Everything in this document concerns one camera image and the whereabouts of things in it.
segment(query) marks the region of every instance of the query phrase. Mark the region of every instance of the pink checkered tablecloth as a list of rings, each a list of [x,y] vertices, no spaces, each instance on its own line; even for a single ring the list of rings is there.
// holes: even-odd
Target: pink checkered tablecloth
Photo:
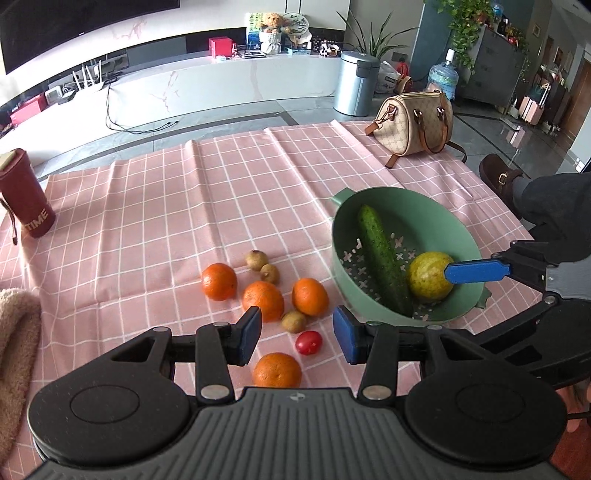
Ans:
[[[206,323],[236,321],[238,299],[213,302],[200,288],[200,272],[224,262],[239,289],[257,276],[244,255],[266,252],[281,272],[286,309],[291,287],[314,277],[343,302],[330,273],[331,198],[344,187],[393,186],[426,194],[470,230],[483,257],[506,249],[527,231],[502,202],[449,153],[401,158],[393,170],[383,147],[353,122],[297,127],[188,142],[109,167],[51,176],[47,196],[57,212],[54,228],[39,240],[11,242],[10,222],[0,226],[0,288],[38,293],[43,333],[29,398],[44,385],[144,330],[166,325],[176,335]],[[512,280],[487,285],[486,310],[453,322],[480,332],[533,304],[537,293]],[[332,333],[330,315],[311,328],[325,346],[314,356],[294,349],[294,335],[265,324],[251,363],[230,367],[237,395],[251,369],[269,352],[294,355],[302,387],[356,390],[363,366],[348,365]],[[194,392],[193,371],[177,367],[176,382]],[[401,364],[399,392],[418,380],[416,364]],[[40,463],[26,421],[1,473],[22,478]]]

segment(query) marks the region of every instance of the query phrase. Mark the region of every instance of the picture frame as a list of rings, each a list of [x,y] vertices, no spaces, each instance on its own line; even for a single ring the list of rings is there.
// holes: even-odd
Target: picture frame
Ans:
[[[573,54],[571,52],[568,52],[566,54],[566,59],[564,61],[564,67],[563,67],[564,68],[564,71],[566,73],[570,73],[570,69],[571,69],[571,67],[573,65],[573,60],[574,60]]]

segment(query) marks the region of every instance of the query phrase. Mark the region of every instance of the fuzzy cloth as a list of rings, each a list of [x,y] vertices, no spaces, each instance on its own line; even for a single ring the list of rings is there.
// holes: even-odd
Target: fuzzy cloth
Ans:
[[[19,431],[40,332],[39,299],[18,288],[0,291],[0,465]]]

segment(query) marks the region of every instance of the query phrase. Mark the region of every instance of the cucumber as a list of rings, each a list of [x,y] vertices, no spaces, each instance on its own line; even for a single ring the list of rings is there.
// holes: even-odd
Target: cucumber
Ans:
[[[412,317],[413,302],[406,275],[400,270],[394,249],[384,234],[378,212],[369,205],[362,205],[357,222],[365,265],[377,283],[380,303],[400,315]]]

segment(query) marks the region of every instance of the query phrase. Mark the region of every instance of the orange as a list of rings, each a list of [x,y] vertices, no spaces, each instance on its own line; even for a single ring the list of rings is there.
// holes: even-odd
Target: orange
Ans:
[[[286,353],[268,353],[256,364],[252,379],[256,387],[298,388],[301,382],[300,364]]]
[[[223,263],[209,265],[201,274],[201,287],[204,294],[216,301],[236,296],[238,279],[233,269]]]
[[[291,291],[291,302],[300,312],[315,317],[328,309],[329,295],[319,281],[301,278],[295,282]]]
[[[242,294],[242,308],[246,311],[249,307],[261,309],[263,322],[276,322],[283,315],[283,295],[272,283],[256,281]]]

